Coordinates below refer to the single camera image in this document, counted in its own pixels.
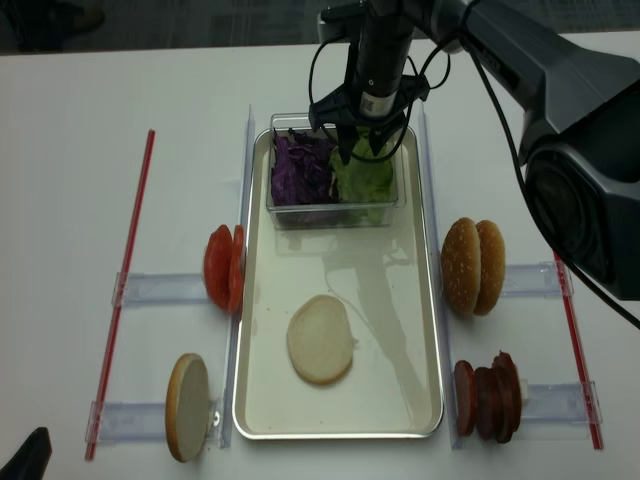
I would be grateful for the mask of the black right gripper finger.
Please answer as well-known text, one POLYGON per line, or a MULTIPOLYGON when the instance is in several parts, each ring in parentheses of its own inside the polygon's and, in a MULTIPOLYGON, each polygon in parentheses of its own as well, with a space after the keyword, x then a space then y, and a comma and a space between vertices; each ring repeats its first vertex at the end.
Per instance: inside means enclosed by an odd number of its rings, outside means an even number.
POLYGON ((386 139, 384 136, 384 132, 380 129, 370 129, 369 130, 369 146, 371 148, 372 154, 374 156, 378 156, 386 145, 386 139))

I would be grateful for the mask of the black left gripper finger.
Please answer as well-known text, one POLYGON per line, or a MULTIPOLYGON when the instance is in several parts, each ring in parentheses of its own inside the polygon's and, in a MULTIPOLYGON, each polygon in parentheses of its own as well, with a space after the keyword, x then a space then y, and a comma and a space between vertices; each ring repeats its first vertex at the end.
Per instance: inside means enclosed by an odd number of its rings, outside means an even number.
POLYGON ((338 127, 338 145, 340 158, 343 165, 350 162, 353 148, 358 142, 358 131, 355 126, 338 127))

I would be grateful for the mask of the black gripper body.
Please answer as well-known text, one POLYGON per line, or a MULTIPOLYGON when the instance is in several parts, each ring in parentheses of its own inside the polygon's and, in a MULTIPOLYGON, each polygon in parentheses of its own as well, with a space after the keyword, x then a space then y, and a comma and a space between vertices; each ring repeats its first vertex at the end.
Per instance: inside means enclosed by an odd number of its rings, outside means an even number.
POLYGON ((429 92, 425 77, 403 73, 414 24, 401 1, 358 1, 318 14, 320 40, 346 39, 347 66, 341 86, 309 107, 311 128, 332 124, 342 133, 368 128, 392 136, 406 122, 405 110, 429 92))

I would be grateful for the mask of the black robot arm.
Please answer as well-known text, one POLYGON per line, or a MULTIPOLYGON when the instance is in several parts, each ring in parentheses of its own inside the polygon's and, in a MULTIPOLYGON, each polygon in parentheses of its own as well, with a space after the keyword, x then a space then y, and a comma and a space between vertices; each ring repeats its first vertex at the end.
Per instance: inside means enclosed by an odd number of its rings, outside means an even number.
POLYGON ((415 30, 465 50, 524 112, 513 161, 527 208, 560 259, 596 293, 639 296, 639 64, 580 47, 500 1, 364 1, 338 17, 350 42, 343 84, 312 101, 314 130, 344 151, 360 127, 372 149, 430 91, 404 64, 415 30))

